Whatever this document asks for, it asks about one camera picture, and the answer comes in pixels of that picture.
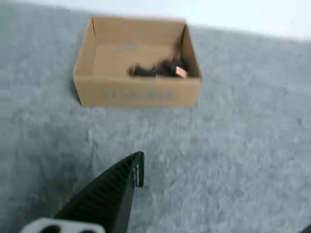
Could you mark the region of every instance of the carpet floor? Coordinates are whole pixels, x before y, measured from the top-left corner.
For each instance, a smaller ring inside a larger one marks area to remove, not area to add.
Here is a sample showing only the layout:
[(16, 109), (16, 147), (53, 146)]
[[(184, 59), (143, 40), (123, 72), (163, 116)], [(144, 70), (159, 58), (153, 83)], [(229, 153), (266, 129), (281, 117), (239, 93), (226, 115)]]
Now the carpet floor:
[(191, 28), (193, 108), (81, 107), (89, 13), (1, 3), (0, 231), (53, 216), (141, 150), (129, 233), (297, 233), (311, 222), (311, 43)]

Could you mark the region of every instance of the cardboard box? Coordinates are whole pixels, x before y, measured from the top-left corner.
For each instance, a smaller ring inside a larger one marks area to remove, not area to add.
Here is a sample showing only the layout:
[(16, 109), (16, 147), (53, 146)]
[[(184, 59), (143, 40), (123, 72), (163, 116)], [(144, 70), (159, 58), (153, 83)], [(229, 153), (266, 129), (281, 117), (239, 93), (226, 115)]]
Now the cardboard box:
[[(128, 75), (130, 66), (151, 67), (176, 49), (190, 66), (187, 79)], [(192, 106), (201, 79), (187, 24), (145, 18), (92, 17), (73, 71), (83, 106)]]

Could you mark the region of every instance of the pink tag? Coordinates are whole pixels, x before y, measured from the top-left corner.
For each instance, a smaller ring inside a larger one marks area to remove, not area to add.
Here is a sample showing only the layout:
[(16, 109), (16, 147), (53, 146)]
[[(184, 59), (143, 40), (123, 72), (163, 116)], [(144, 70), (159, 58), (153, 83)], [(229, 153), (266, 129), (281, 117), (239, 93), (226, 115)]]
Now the pink tag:
[(176, 74), (183, 79), (187, 78), (188, 75), (188, 73), (183, 68), (180, 67), (176, 67)]

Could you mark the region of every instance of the black plastic part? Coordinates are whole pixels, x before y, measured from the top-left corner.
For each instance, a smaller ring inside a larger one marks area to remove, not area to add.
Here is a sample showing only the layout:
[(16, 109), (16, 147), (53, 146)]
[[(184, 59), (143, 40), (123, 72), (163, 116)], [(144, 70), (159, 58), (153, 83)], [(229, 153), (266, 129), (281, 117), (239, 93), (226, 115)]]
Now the black plastic part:
[(155, 77), (155, 70), (148, 70), (139, 66), (136, 66), (133, 72), (134, 76), (145, 76), (145, 77)]
[(126, 233), (135, 187), (144, 182), (144, 153), (113, 165), (75, 195), (55, 218), (100, 224), (106, 233)]
[(307, 226), (301, 233), (311, 233), (311, 224)]

